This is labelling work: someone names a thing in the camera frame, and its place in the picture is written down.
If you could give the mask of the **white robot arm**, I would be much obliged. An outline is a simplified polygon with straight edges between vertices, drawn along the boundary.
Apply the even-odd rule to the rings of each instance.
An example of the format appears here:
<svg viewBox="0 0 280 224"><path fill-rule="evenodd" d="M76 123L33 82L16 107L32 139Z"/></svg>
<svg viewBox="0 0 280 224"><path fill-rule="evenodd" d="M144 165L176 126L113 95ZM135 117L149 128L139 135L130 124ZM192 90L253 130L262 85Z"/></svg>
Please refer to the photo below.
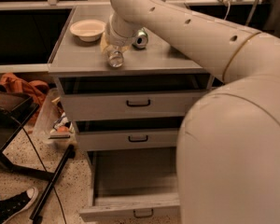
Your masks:
<svg viewBox="0 0 280 224"><path fill-rule="evenodd" d="M165 0L110 3L110 44L145 27L223 84L179 130L182 224L280 224L280 38Z"/></svg>

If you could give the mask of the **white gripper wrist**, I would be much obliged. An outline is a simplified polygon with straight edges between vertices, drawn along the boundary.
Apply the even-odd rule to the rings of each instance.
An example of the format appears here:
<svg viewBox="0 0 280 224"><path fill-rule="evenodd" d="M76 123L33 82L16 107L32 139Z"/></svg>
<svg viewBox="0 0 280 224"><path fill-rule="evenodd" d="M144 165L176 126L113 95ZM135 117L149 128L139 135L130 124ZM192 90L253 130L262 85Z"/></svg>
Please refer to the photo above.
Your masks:
<svg viewBox="0 0 280 224"><path fill-rule="evenodd" d="M140 30L138 24L125 21L118 13L113 13L106 24L105 34L101 35L100 50L107 54L112 46L130 46Z"/></svg>

